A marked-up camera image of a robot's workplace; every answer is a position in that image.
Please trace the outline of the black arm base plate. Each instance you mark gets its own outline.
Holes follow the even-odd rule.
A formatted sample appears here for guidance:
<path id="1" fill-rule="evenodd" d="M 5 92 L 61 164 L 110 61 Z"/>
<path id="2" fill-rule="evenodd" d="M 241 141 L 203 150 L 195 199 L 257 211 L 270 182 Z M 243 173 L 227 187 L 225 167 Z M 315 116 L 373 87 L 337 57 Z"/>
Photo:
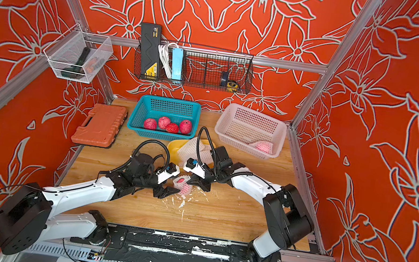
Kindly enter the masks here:
<path id="1" fill-rule="evenodd" d="M 72 243 L 83 243 L 97 247 L 116 249 L 136 248 L 148 252 L 163 252 L 178 255 L 193 255 L 216 259 L 222 262 L 249 262 L 247 244 L 205 238 L 182 233 L 152 230 L 146 228 L 109 224 L 108 233 L 99 241 L 72 237 Z M 268 256 L 263 262 L 282 262 L 280 253 Z"/>

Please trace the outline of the red apple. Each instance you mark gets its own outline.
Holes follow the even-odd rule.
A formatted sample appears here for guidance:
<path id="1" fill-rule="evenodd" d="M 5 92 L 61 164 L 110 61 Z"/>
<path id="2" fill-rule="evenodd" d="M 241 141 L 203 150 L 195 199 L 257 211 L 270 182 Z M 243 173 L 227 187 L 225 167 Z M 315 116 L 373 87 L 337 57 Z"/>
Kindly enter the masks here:
<path id="1" fill-rule="evenodd" d="M 161 117 L 158 119 L 158 127 L 165 130 L 171 124 L 171 122 L 171 119 L 167 116 Z"/>
<path id="2" fill-rule="evenodd" d="M 190 120 L 187 120 L 187 119 L 183 120 L 179 124 L 179 132 L 182 135 L 187 135 L 187 134 L 190 135 L 192 132 L 192 127 L 193 127 L 193 124 Z"/>

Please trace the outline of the white foam net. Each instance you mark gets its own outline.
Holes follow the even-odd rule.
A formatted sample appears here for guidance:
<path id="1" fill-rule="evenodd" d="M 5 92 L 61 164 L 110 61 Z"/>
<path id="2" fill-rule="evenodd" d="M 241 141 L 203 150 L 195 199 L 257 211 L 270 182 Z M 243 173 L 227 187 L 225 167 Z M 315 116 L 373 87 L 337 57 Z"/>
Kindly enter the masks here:
<path id="1" fill-rule="evenodd" d="M 207 164 L 207 165 L 213 165 L 214 164 L 214 160 L 212 158 L 212 153 L 211 153 L 210 147 L 203 147 L 200 150 L 199 155 L 200 155 L 201 161 L 204 164 Z"/>
<path id="2" fill-rule="evenodd" d="M 177 151 L 177 157 L 179 158 L 178 164 L 183 166 L 188 159 L 197 160 L 197 137 L 187 141 Z"/>

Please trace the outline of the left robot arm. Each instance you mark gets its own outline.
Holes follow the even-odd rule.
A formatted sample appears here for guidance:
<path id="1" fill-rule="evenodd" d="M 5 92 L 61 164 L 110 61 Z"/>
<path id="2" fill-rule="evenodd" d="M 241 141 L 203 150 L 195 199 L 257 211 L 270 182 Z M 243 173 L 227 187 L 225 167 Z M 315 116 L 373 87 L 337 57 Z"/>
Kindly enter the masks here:
<path id="1" fill-rule="evenodd" d="M 170 151 L 160 142 L 163 154 L 150 156 L 141 149 L 153 144 L 144 141 L 128 160 L 109 171 L 100 171 L 95 180 L 78 184 L 41 187 L 23 184 L 0 207 L 0 249 L 13 255 L 39 241 L 78 238 L 93 245 L 107 247 L 112 242 L 108 222 L 97 210 L 72 214 L 72 209 L 93 203 L 114 201 L 144 189 L 157 199 L 176 194 L 167 187 L 168 179 L 180 174 L 178 165 L 170 160 Z"/>

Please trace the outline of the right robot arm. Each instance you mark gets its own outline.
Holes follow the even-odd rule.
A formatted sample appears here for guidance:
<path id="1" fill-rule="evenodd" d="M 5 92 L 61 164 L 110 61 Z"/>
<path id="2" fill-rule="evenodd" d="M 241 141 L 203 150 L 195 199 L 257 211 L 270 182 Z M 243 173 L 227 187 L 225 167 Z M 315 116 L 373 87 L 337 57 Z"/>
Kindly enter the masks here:
<path id="1" fill-rule="evenodd" d="M 189 183 L 206 192 L 211 191 L 213 183 L 227 184 L 251 196 L 264 208 L 267 230 L 247 245 L 247 261 L 269 262 L 273 254 L 289 249 L 314 231 L 311 215 L 294 185 L 281 186 L 261 178 L 244 164 L 234 163 L 223 146 L 214 147 L 206 127 L 198 133 L 207 135 L 213 166 L 201 159 L 201 138 L 197 138 L 197 157 L 187 159 L 183 166 L 192 174 Z"/>

